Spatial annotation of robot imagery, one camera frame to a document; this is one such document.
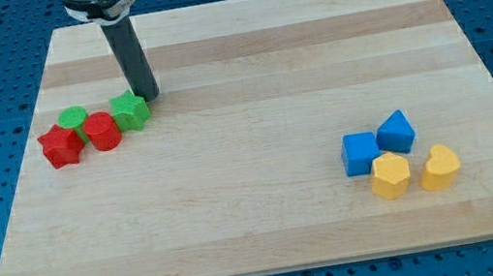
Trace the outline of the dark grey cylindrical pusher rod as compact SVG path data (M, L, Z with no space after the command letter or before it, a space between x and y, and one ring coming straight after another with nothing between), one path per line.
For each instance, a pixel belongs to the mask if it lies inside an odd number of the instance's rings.
M102 31L133 93L146 102L156 100L159 86L130 18L103 26Z

